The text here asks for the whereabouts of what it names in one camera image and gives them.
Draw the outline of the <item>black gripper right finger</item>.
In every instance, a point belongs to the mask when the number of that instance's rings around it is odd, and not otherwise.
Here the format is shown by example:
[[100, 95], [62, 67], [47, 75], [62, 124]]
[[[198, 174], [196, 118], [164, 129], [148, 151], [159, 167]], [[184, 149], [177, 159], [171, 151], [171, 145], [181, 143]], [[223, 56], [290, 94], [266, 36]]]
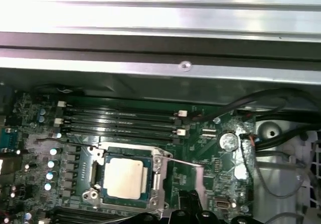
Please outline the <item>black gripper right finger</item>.
[[254, 223], [254, 219], [249, 216], [239, 215], [233, 219], [218, 218], [213, 212], [203, 210], [196, 190], [192, 190], [192, 217], [193, 223]]

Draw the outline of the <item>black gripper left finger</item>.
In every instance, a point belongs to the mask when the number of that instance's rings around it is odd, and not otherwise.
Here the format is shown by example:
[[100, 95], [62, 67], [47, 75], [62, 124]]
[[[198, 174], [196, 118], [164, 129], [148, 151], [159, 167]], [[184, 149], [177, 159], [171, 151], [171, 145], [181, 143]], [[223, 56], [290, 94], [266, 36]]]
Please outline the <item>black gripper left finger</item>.
[[139, 215], [139, 223], [188, 224], [193, 222], [191, 196], [187, 191], [179, 191], [178, 209], [170, 210], [168, 215], [158, 216], [151, 213]]

